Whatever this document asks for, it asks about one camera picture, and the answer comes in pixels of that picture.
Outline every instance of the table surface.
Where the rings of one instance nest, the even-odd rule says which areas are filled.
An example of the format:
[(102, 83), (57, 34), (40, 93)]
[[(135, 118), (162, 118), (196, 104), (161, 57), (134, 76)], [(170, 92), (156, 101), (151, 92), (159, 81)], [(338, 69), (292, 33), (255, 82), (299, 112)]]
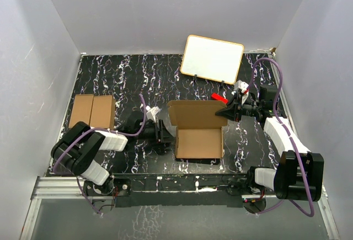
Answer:
[[(265, 54), (244, 54), (238, 79), (250, 80), (252, 64)], [(64, 125), (67, 131), (76, 94), (113, 94), (116, 99), (115, 126), (123, 124), (133, 109), (140, 109), (142, 93), (147, 104), (159, 106), (159, 118), (173, 134), (166, 104), (173, 99), (210, 99), (212, 93), (232, 96), (233, 87), (180, 73), (182, 55), (84, 56), (79, 68)], [(255, 90), (274, 84), (268, 62), (256, 71)], [(239, 173), (250, 166), (276, 168), (279, 155), (254, 118), (224, 127), (225, 156), (219, 164), (176, 161), (173, 145), (163, 155), (139, 141), (123, 152), (100, 151), (95, 160), (120, 173)], [(52, 166), (47, 175), (51, 176)], [(267, 199), (268, 206), (278, 200)], [(305, 209), (307, 202), (300, 202)], [(316, 215), (309, 218), (289, 201), (256, 217), (244, 208), (225, 206), (140, 206), (105, 210), (106, 218), (92, 215), (84, 200), (43, 200), (32, 239), (328, 239), (317, 202)]]
[[(249, 82), (252, 64), (267, 54), (244, 54), (238, 79)], [(180, 73), (182, 55), (100, 55), (83, 56), (76, 83), (68, 106), (62, 132), (67, 131), (73, 100), (76, 94), (113, 95), (116, 100), (115, 127), (123, 124), (133, 110), (142, 108), (142, 93), (149, 106), (159, 106), (158, 114), (167, 129), (175, 136), (171, 126), (167, 102), (174, 99), (211, 99), (217, 93), (229, 99), (233, 86), (197, 79)], [(269, 62), (263, 62), (255, 72), (253, 91), (261, 84), (275, 84)], [(250, 166), (276, 168), (279, 155), (272, 141), (254, 118), (242, 117), (241, 122), (228, 121), (223, 127), (224, 157), (216, 160), (175, 160), (174, 146), (161, 146), (162, 155), (147, 141), (139, 140), (123, 152), (100, 151), (95, 160), (113, 173), (244, 173)], [(53, 175), (52, 165), (47, 176)]]

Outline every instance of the white wall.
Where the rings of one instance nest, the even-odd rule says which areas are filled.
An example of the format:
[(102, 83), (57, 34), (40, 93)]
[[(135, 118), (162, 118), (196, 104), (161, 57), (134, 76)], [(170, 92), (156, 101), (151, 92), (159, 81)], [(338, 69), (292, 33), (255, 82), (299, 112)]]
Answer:
[(324, 156), (324, 185), (342, 239), (353, 236), (352, 4), (303, 0), (277, 49), (298, 134)]
[(80, 54), (50, 0), (0, 0), (0, 239), (18, 239)]
[(190, 34), (276, 47), (302, 0), (52, 0), (80, 52), (183, 53)]

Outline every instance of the metal frame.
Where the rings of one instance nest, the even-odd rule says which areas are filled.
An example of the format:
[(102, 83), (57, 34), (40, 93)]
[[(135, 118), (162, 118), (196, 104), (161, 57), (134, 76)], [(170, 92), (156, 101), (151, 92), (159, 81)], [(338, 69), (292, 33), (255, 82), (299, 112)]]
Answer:
[[(254, 51), (244, 51), (244, 53), (266, 53), (269, 55), (269, 58), (275, 59), (275, 54), (272, 54), (271, 51), (269, 50), (254, 50)], [(82, 56), (88, 56), (86, 53), (81, 54), (80, 62), (78, 65), (78, 70), (81, 66), (82, 62)], [(272, 66), (272, 70), (275, 75), (275, 80), (278, 83), (279, 82), (279, 74), (276, 68)], [(284, 106), (284, 110), (291, 122), (291, 126), (293, 128), (294, 133), (297, 135), (297, 131), (295, 129), (292, 116), (288, 107), (288, 103), (286, 100), (286, 97), (284, 95), (283, 89), (280, 92), (280, 97)], [(70, 99), (67, 103), (66, 107), (66, 112), (68, 109), (70, 103)], [(66, 117), (66, 112), (63, 117), (62, 125), (65, 121)], [(79, 179), (80, 184), (83, 186), (83, 180)], [(242, 195), (243, 198), (258, 198), (259, 195)], [(266, 198), (275, 198), (275, 195), (266, 195)], [(97, 200), (110, 200), (111, 197), (109, 196), (94, 196), (94, 197), (89, 197), (90, 199), (97, 199)], [(83, 199), (81, 192), (78, 189), (77, 186), (77, 181), (76, 177), (40, 177), (38, 178), (35, 188), (33, 190), (32, 198), (31, 198), (31, 204), (28, 210), (28, 214), (23, 226), (22, 234), (20, 237), (20, 240), (30, 240), (33, 234), (33, 230), (35, 227), (36, 219), (38, 217), (38, 213), (40, 210), (40, 205), (42, 199)], [(323, 186), (323, 192), (320, 200), (318, 201), (320, 212), (328, 233), (328, 237), (330, 240), (340, 240), (340, 236), (338, 234), (338, 230), (335, 224), (335, 221), (333, 219), (331, 209), (328, 203), (328, 196), (325, 190), (325, 187)]]

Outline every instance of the whiteboard stand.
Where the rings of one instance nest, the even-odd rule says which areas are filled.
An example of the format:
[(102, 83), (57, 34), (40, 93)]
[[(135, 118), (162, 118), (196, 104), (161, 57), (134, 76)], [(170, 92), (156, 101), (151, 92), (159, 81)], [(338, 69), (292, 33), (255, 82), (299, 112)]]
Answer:
[(242, 60), (242, 44), (190, 35), (180, 71), (182, 74), (235, 84)]

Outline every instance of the cardboard box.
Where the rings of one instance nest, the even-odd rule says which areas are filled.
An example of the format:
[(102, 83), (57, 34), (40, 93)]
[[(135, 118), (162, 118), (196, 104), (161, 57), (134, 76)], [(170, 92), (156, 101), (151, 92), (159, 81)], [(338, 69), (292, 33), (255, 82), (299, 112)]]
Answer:
[(222, 126), (228, 120), (215, 112), (226, 104), (215, 100), (172, 100), (168, 102), (170, 122), (177, 126), (175, 157), (183, 159), (222, 158)]
[(72, 128), (79, 121), (83, 121), (89, 125), (92, 104), (93, 95), (76, 95), (68, 127)]
[(91, 127), (114, 129), (115, 99), (112, 95), (100, 95), (93, 98)]

